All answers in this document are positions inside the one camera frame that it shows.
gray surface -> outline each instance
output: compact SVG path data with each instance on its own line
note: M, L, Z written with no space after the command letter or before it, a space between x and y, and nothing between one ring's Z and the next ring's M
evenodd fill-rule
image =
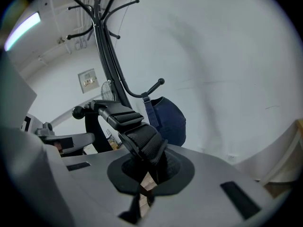
M34 134L1 127L0 143L16 189L52 226L131 226L77 184L55 147L43 145Z
M27 132L35 134L37 129L40 129L43 127L43 123L40 120L38 120L35 116L33 116L29 113L26 114L26 116L30 118L30 123L29 123Z
M21 78L4 51L0 75L0 126L19 129L37 94Z
M90 163L91 166L71 171L71 176L91 198L118 216L129 209L133 197L116 190L107 176L107 168L112 161L128 153L127 149L120 149L101 154L64 157L62 160L66 166L85 161Z
M119 193L107 167L126 149L61 158L55 147L33 134L0 129L1 155L16 188L44 219L55 226L130 226L117 217L132 197ZM259 206L271 202L260 185L224 161L185 148L169 146L195 165L195 176L179 194L157 197L140 226L231 226L243 220L220 188L235 181ZM91 166L69 172L66 165Z
M179 194L156 197L155 203L142 226L231 226L243 222L243 218L220 188L228 181L236 182L260 207L268 205L272 198L259 184L237 171L223 160L169 145L169 148L186 156L195 166L195 176ZM72 171L71 176L96 202L115 215L129 208L131 199L119 193L107 177L107 167L115 159L127 154L126 149L95 155L66 157L66 165L87 161L91 166Z
M190 159L195 176L178 195L156 197L151 210L143 219L143 226L232 226L243 218L220 188L220 184L234 181L260 207L267 206L272 198L255 181L216 157L185 148L170 149Z

wall outlet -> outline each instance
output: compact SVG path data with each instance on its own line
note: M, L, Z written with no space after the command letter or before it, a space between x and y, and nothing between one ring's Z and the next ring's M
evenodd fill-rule
M234 154L227 154L226 155L226 160L230 163L236 163L237 162L237 158L238 156L237 155L234 155Z

white ceiling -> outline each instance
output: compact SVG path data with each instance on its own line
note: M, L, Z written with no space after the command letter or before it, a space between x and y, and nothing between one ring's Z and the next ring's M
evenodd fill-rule
M93 5L94 0L81 1ZM55 58L79 49L79 39L68 41L66 36L88 29L90 19L81 8L67 10L74 5L73 0L34 0L16 23L15 28L35 12L40 14L41 22L29 29L8 51L13 64L25 79ZM92 36L87 46L95 43Z

ceiling light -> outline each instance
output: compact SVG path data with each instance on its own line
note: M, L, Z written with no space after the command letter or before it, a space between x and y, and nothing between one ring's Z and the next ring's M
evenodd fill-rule
M29 30L31 27L33 27L34 25L36 25L37 23L39 23L40 20L40 16L39 13L34 13L32 16L30 16L29 18L27 18L25 21L22 22L22 24L20 24L18 26L18 28L15 29L15 31L13 33L11 33L7 39L7 41L5 42L4 45L4 49L5 51L8 51L12 45L27 31Z

blue bag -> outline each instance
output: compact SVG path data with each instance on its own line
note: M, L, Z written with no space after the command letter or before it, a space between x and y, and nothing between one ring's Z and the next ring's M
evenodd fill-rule
M169 144L182 146L186 139L186 119L181 110L170 100L160 97L150 100L147 93L142 99L150 121Z

